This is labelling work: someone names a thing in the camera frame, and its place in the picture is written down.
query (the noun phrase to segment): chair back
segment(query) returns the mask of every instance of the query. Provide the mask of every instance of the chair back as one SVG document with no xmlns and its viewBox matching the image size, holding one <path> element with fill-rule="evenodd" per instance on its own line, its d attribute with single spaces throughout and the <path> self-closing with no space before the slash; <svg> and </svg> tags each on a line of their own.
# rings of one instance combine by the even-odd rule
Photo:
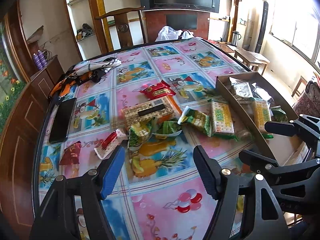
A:
<svg viewBox="0 0 320 240">
<path fill-rule="evenodd" d="M 122 49 L 124 49 L 124 48 L 133 46 L 131 32 L 129 28 L 129 21 L 127 17 L 128 12 L 138 12 L 143 42 L 146 43 L 146 36 L 144 33 L 142 14 L 141 14 L 142 9 L 144 9 L 144 6 L 140 8 L 123 8 L 123 9 L 108 12 L 99 17 L 95 17 L 95 19 L 102 20 L 109 16 L 113 16 L 115 18 L 115 25 L 116 25 L 116 30 L 119 37 L 120 46 Z"/>
</svg>

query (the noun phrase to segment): white plastic bag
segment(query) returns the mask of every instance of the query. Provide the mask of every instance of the white plastic bag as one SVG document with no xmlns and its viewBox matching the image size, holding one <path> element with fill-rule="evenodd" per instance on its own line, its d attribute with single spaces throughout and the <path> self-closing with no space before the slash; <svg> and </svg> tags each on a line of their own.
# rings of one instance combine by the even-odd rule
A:
<svg viewBox="0 0 320 240">
<path fill-rule="evenodd" d="M 159 31 L 156 41 L 177 40 L 181 33 L 182 30 L 176 31 L 169 26 L 164 26 L 161 31 Z"/>
<path fill-rule="evenodd" d="M 193 38 L 193 34 L 190 32 L 190 31 L 185 31 L 183 34 L 182 34 L 182 39 L 190 39 L 190 38 Z"/>
</svg>

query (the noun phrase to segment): smartphone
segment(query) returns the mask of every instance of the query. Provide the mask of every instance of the smartphone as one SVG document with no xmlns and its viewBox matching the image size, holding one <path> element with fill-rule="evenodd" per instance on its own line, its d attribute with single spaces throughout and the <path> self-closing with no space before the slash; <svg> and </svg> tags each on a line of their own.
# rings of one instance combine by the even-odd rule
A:
<svg viewBox="0 0 320 240">
<path fill-rule="evenodd" d="M 61 102 L 61 104 L 59 105 L 50 132 L 50 143 L 59 143 L 67 140 L 71 117 L 76 105 L 76 100 L 76 98 L 72 98 Z"/>
</svg>

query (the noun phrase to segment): thermos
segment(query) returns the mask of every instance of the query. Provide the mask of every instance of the thermos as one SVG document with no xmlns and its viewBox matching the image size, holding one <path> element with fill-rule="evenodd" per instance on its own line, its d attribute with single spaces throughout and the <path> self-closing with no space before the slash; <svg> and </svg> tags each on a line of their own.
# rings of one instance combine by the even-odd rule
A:
<svg viewBox="0 0 320 240">
<path fill-rule="evenodd" d="M 233 32 L 232 32 L 231 45 L 237 46 L 239 39 L 241 39 L 240 33 L 237 32 L 237 31 L 233 31 Z"/>
<path fill-rule="evenodd" d="M 47 65 L 47 61 L 44 58 L 43 52 L 38 50 L 38 57 L 40 59 L 41 65 L 45 67 Z"/>
<path fill-rule="evenodd" d="M 43 68 L 43 66 L 41 64 L 41 61 L 40 61 L 38 55 L 35 53 L 33 54 L 33 60 L 35 61 L 38 70 L 41 70 Z"/>
</svg>

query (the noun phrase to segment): pineapple print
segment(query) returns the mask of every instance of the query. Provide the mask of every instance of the pineapple print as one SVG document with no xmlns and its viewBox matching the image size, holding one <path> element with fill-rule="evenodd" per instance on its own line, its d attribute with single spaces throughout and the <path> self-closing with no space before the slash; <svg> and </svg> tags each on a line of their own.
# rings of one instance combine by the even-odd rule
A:
<svg viewBox="0 0 320 240">
<path fill-rule="evenodd" d="M 166 155 L 157 161 L 153 159 L 141 160 L 139 156 L 135 156 L 131 162 L 133 173 L 138 178 L 144 178 L 155 174 L 161 167 L 172 169 L 176 166 L 182 166 L 183 160 L 186 158 L 186 156 L 183 156 L 185 152 L 182 152 L 182 149 L 181 151 L 170 149 Z"/>
</svg>

